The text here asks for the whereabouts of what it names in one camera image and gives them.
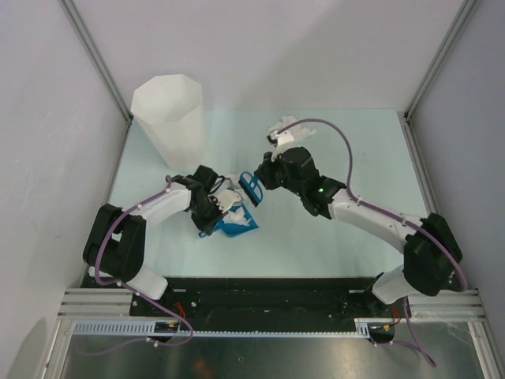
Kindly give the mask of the blue plastic dustpan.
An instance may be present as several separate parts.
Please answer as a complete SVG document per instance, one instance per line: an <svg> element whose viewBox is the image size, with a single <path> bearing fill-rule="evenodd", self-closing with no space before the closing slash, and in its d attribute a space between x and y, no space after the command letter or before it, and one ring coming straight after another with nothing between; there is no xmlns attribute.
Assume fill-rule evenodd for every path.
<svg viewBox="0 0 505 379"><path fill-rule="evenodd" d="M229 238L239 236L259 227L245 205L235 205L227 214L221 213L218 208L215 208L211 215L220 216L220 219L216 220L212 232L221 231Z"/></svg>

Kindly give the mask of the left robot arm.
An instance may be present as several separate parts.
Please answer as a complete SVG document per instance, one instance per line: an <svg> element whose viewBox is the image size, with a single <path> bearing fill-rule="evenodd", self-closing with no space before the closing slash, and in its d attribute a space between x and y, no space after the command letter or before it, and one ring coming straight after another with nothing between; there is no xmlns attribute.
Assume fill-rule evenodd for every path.
<svg viewBox="0 0 505 379"><path fill-rule="evenodd" d="M174 296L166 291L168 281L144 262L148 229L187 212L198 231L211 235L241 200L231 187L214 191L218 178L211 168L199 166L194 174L166 176L163 189L129 208L100 207L83 252L95 281L144 295L155 314L168 314L174 306Z"/></svg>

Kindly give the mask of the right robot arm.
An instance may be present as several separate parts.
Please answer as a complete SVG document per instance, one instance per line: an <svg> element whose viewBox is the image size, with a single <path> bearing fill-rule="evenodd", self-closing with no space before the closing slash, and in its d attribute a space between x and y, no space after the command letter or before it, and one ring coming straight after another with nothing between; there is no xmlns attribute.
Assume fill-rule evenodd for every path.
<svg viewBox="0 0 505 379"><path fill-rule="evenodd" d="M283 188L297 195L312 216L355 226L403 256L401 265L379 274L367 290L364 307L374 317L382 317L400 298L438 295L451 274L461 273L462 251L442 216L400 216L351 197L346 184L319 173L306 148L264 153L254 175L267 190Z"/></svg>

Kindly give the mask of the blue hand brush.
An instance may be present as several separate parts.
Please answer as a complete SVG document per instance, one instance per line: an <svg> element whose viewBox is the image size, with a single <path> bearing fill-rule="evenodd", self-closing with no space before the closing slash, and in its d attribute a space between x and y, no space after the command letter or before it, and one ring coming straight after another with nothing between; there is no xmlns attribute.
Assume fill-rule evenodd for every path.
<svg viewBox="0 0 505 379"><path fill-rule="evenodd" d="M259 179L254 174L244 171L239 175L238 184L253 206L258 207L264 199Z"/></svg>

